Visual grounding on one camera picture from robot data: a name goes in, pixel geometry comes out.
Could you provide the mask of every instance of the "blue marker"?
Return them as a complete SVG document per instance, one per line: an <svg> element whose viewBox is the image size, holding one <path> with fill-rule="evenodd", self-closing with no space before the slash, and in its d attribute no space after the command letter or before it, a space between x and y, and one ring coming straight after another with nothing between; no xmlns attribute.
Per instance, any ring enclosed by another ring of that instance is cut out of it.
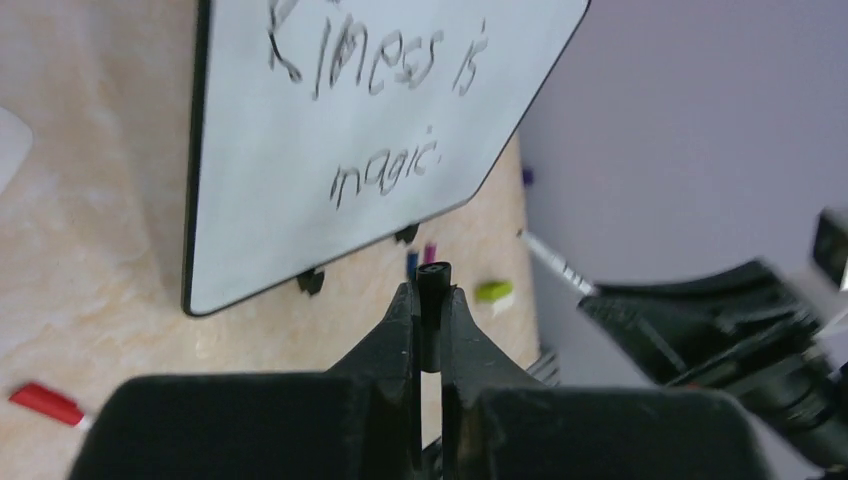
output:
<svg viewBox="0 0 848 480"><path fill-rule="evenodd" d="M406 254L406 278L409 279L410 282L415 281L415 272L418 271L418 252L416 250L410 250L409 253Z"/></svg>

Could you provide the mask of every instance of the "black plastic part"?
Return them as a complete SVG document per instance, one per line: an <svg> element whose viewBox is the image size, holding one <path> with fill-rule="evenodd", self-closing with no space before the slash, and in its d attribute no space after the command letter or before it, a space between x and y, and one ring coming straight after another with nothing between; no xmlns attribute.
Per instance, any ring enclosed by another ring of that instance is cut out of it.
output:
<svg viewBox="0 0 848 480"><path fill-rule="evenodd" d="M421 464L415 292L325 373L128 381L85 439L71 480L412 479Z"/></svg>
<svg viewBox="0 0 848 480"><path fill-rule="evenodd" d="M309 296L316 295L324 286L324 271L316 271L314 268L307 270L297 276L297 286L301 292L306 292Z"/></svg>
<svg viewBox="0 0 848 480"><path fill-rule="evenodd" d="M383 320L326 372L127 382L71 480L429 478L438 455L421 456L425 318L439 334L445 479L768 478L735 404L548 388L478 328L461 289L444 289L450 266L429 266L423 287L402 284Z"/></svg>
<svg viewBox="0 0 848 480"><path fill-rule="evenodd" d="M722 389L811 462L848 465L848 406L812 308L760 261L701 280L599 286L582 308L660 385Z"/></svg>
<svg viewBox="0 0 848 480"><path fill-rule="evenodd" d="M848 277L848 212L826 208L819 214L813 262L837 290Z"/></svg>
<svg viewBox="0 0 848 480"><path fill-rule="evenodd" d="M692 282L598 289L580 308L660 385L725 385L803 352L820 327L760 261Z"/></svg>
<svg viewBox="0 0 848 480"><path fill-rule="evenodd" d="M428 263L418 267L417 286L421 305L421 370L439 372L441 349L439 329L442 323L442 304L450 293L451 265L447 262Z"/></svg>
<svg viewBox="0 0 848 480"><path fill-rule="evenodd" d="M727 398L548 388L475 325L461 289L442 308L445 479L770 478Z"/></svg>
<svg viewBox="0 0 848 480"><path fill-rule="evenodd" d="M407 245L412 243L415 240L415 236L418 235L418 225L418 223L415 223L395 233L395 241L403 242Z"/></svg>
<svg viewBox="0 0 848 480"><path fill-rule="evenodd" d="M848 471L842 469L839 471L826 472L824 476L818 479L811 478L809 480L848 480Z"/></svg>

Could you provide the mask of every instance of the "whiteboard frame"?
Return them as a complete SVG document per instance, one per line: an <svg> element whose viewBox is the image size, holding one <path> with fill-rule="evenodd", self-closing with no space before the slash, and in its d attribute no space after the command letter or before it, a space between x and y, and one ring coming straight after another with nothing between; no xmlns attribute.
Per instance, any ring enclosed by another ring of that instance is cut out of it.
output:
<svg viewBox="0 0 848 480"><path fill-rule="evenodd" d="M180 304L182 307L183 313L192 318L205 318L211 315L214 315L222 310L226 310L230 307L238 305L246 300L249 300L253 297L261 295L268 290L279 287L280 285L287 283L291 280L297 278L297 275L293 277L286 278L284 280L280 280L277 283L268 285L260 290L257 290L249 295L246 295L242 298L239 298L235 301L232 301L222 307L219 307L211 312L193 312L191 310L191 285L193 279L193 266L194 266L194 244L195 244L195 233L197 230L197 205L198 205L198 193L200 191L200 169L201 169L201 152L203 145L203 120L204 120L204 110L206 105L206 80L208 74L208 57L209 57L209 36L211 29L211 14L212 14L212 3L215 0L198 0L197 2L197 27L195 34L195 56L194 56L194 79L192 82L192 99L191 99L191 123L189 130L189 166L188 166L188 188L186 189L186 209L185 209L185 230L183 235L183 268L182 268L182 282L181 282L181 295L180 295ZM586 0L586 8L583 9L583 15L580 17L580 20L577 22L577 25L574 27L574 30L571 32L571 35L568 37L568 40L563 44L562 49L557 55L556 60L551 64L551 68L548 70L548 73L545 74L545 78L539 84L536 93L533 94L533 98L530 103L527 104L527 108L524 109L524 113L518 118L518 121L515 123L515 127L513 127L512 132L509 136L504 140L504 144L501 147L498 155L492 161L492 166L489 167L489 171L486 172L486 175L483 177L483 180L480 181L480 185L477 186L477 189L465 200L458 202L457 204L450 206L444 210L436 212L430 216L412 220L410 223L403 228L406 228L410 225L421 224L433 218L444 215L448 212L451 212L466 203L470 202L483 187L483 184L486 183L486 179L489 178L489 174L492 173L492 169L495 168L495 164L497 164L498 159L500 159L501 155L503 155L506 146L509 144L509 141L512 137L515 136L516 130L518 130L518 126L521 124L521 121L527 115L527 111L530 109L530 106L536 101L536 97L538 97L539 92L542 90L542 87L547 83L548 78L550 78L551 72L553 72L554 67L559 63L562 58L562 54L565 52L565 49L568 48L568 45L571 43L571 40L574 38L574 34L577 30L580 29L580 25L583 24L583 20L586 18L586 13L589 11L592 5L591 0ZM359 250L364 248L368 248L371 245L381 242L387 238L394 236L394 233L390 233L388 235L375 238L370 242L353 248L349 251L341 253L336 257L327 259L324 263L320 265L316 265L312 268L320 268L323 265L329 264L338 260L339 258L348 256Z"/></svg>

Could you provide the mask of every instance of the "white marker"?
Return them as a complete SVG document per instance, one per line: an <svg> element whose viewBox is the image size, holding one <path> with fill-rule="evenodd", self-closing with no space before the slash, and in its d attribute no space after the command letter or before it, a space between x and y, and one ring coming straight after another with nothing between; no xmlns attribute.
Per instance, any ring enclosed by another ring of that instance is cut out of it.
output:
<svg viewBox="0 0 848 480"><path fill-rule="evenodd" d="M527 248L530 249L530 252L533 253L540 262L550 268L551 271L557 274L557 276L565 280L566 283L576 288L583 295L593 295L596 293L594 285L589 283L588 280L569 267L568 262L566 262L564 258L542 243L542 241L535 235L525 230L521 230L518 232L518 237L524 240L524 243L527 244Z"/></svg>

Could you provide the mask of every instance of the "marker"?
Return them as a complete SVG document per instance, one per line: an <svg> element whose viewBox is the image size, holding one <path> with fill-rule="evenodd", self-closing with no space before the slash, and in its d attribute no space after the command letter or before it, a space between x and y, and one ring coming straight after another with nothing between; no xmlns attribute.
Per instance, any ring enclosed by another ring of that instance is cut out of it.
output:
<svg viewBox="0 0 848 480"><path fill-rule="evenodd" d="M428 243L424 246L424 263L433 263L436 261L436 244Z"/></svg>
<svg viewBox="0 0 848 480"><path fill-rule="evenodd" d="M519 230L518 237L524 241L530 252L542 264L551 269L552 272L556 273L566 283L576 288L580 293L583 295L594 295L597 293L594 285L575 272L574 269L568 266L568 262L564 258L542 243L535 235L524 230Z"/></svg>
<svg viewBox="0 0 848 480"><path fill-rule="evenodd" d="M18 389L9 401L80 430L88 430L94 423L73 400L34 382Z"/></svg>
<svg viewBox="0 0 848 480"><path fill-rule="evenodd" d="M492 314L497 315L515 303L512 282L488 282L474 289L478 303L491 305Z"/></svg>
<svg viewBox="0 0 848 480"><path fill-rule="evenodd" d="M406 254L406 278L410 282L415 281L415 272L418 271L418 252L416 250L410 250L409 253Z"/></svg>
<svg viewBox="0 0 848 480"><path fill-rule="evenodd" d="M521 181L524 183L525 187L529 187L533 185L536 176L533 175L533 169L530 167L524 167L521 169Z"/></svg>

